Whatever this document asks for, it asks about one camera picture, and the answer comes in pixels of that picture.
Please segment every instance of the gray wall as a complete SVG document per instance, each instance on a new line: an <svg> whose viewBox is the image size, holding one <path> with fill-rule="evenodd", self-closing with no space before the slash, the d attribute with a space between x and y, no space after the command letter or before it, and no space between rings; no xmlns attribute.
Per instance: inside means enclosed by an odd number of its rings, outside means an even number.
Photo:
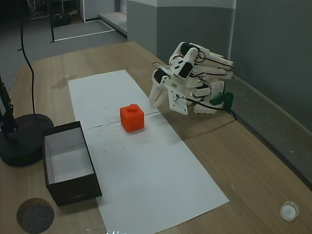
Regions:
<svg viewBox="0 0 312 234"><path fill-rule="evenodd" d="M234 13L218 7L158 7L157 57L168 62L182 41L227 57Z"/></svg>
<svg viewBox="0 0 312 234"><path fill-rule="evenodd" d="M115 0L84 0L86 20L99 18L101 14L115 12Z"/></svg>
<svg viewBox="0 0 312 234"><path fill-rule="evenodd" d="M157 7L127 1L127 38L157 54Z"/></svg>
<svg viewBox="0 0 312 234"><path fill-rule="evenodd" d="M83 15L83 0L79 0L79 9L80 9L80 17L82 20L84 20L84 15Z"/></svg>
<svg viewBox="0 0 312 234"><path fill-rule="evenodd" d="M200 44L226 57L229 55L235 9L157 7L157 3L156 0L127 1L128 41L136 41L164 62L168 62L182 41Z"/></svg>
<svg viewBox="0 0 312 234"><path fill-rule="evenodd" d="M237 0L235 74L312 131L312 1Z"/></svg>
<svg viewBox="0 0 312 234"><path fill-rule="evenodd" d="M127 13L127 0L120 0L120 11L122 13Z"/></svg>

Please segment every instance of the black cable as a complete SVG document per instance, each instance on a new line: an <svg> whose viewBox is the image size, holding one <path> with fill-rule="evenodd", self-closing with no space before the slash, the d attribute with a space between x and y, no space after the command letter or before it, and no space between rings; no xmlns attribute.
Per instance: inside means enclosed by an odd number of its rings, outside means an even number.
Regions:
<svg viewBox="0 0 312 234"><path fill-rule="evenodd" d="M185 98L185 97L178 97L177 99L185 99L185 100L187 100L187 101L189 101L191 103L198 104L198 105L206 107L208 109L212 109L212 110L216 110L216 111L226 111L228 113L232 113L234 119L237 121L236 114L235 114L235 112L233 110L226 110L226 109L223 109L223 108L216 108L216 107L212 107L212 106L207 106L207 105L201 103L202 101L194 101L192 99Z"/></svg>
<svg viewBox="0 0 312 234"><path fill-rule="evenodd" d="M227 67L231 67L231 71L234 69L234 67L232 67L232 66L230 66L230 65L224 64L224 63L222 63L222 62L215 61L215 60L210 59L210 58L206 58L205 53L204 53L203 51L201 51L201 50L198 52L198 54L199 54L200 52L203 53L204 57L201 57L201 56L198 55L201 59L203 59L203 61L198 62L198 63L202 63L202 62L204 62L205 60L209 60L209 61L211 61L211 62L216 62L216 63L219 63L219 64L221 64L221 65L224 65L224 66L227 66Z"/></svg>
<svg viewBox="0 0 312 234"><path fill-rule="evenodd" d="M228 73L226 73L226 74L214 74L214 73L208 73L208 72L201 72L201 73L198 73L196 75L190 75L190 77L198 77L198 76L203 75L203 74L212 75L212 76L226 76Z"/></svg>
<svg viewBox="0 0 312 234"><path fill-rule="evenodd" d="M52 42L54 42L55 39L54 39L54 29L53 29L51 0L48 0L48 12L49 12L49 15L50 15L50 28L51 28L51 34L52 34Z"/></svg>
<svg viewBox="0 0 312 234"><path fill-rule="evenodd" d="M19 4L19 0L17 0L17 6L19 9L19 14L20 14L20 43L21 43L21 50L23 51L23 55L24 58L31 70L31 74L32 74L32 83L31 83L31 99L32 99L32 103L33 103L33 114L35 114L35 99L34 99L34 80L35 80L35 74L34 74L34 70L32 68L32 66L30 65L30 62L27 58L26 52L25 52L25 48L24 48L24 36L23 36L23 31L24 31L24 20L23 20L23 13L20 9L20 4Z"/></svg>
<svg viewBox="0 0 312 234"><path fill-rule="evenodd" d="M202 63L202 62L204 62L204 61L206 60L206 55L205 55L205 53L204 53L203 51L201 51L201 50L198 52L198 57L199 57L200 59L202 59L202 61L198 62L198 61L195 60L195 62L197 62L197 63Z"/></svg>

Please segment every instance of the open box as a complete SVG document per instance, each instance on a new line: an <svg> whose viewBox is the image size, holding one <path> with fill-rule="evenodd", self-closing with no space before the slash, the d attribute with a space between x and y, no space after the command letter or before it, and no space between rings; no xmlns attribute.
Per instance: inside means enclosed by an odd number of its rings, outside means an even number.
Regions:
<svg viewBox="0 0 312 234"><path fill-rule="evenodd" d="M80 122L44 132L46 187L58 206L102 196Z"/></svg>

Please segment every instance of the red cube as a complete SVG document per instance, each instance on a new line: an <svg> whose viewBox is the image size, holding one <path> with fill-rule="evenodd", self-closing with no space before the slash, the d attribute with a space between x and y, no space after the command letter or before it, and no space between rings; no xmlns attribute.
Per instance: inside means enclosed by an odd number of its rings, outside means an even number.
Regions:
<svg viewBox="0 0 312 234"><path fill-rule="evenodd" d="M129 133L144 128L144 113L136 104L122 107L120 119L123 128Z"/></svg>

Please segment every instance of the white paper sheet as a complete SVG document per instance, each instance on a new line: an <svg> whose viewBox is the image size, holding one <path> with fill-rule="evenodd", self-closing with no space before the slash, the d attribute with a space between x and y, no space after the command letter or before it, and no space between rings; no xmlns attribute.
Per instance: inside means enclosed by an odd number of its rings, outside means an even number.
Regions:
<svg viewBox="0 0 312 234"><path fill-rule="evenodd" d="M97 86L95 79L88 80ZM75 82L70 83L71 93L81 90L78 84L72 86ZM135 93L135 96L141 92L138 86L128 88L133 89L128 93ZM103 92L88 95L93 99L105 98ZM108 231L153 234L228 202L160 113L145 117L144 130L126 133L120 123L109 124L114 122L111 118L115 105L119 106L118 101L111 101L112 109L107 112L102 109L99 113L106 121L101 123L103 126L84 128L103 193L97 203ZM144 95L139 105L148 103ZM74 106L76 120L84 116L80 108L80 105Z"/></svg>
<svg viewBox="0 0 312 234"><path fill-rule="evenodd" d="M130 104L145 114L155 112L125 70L71 80L69 89L76 120L84 129L119 121L120 108Z"/></svg>

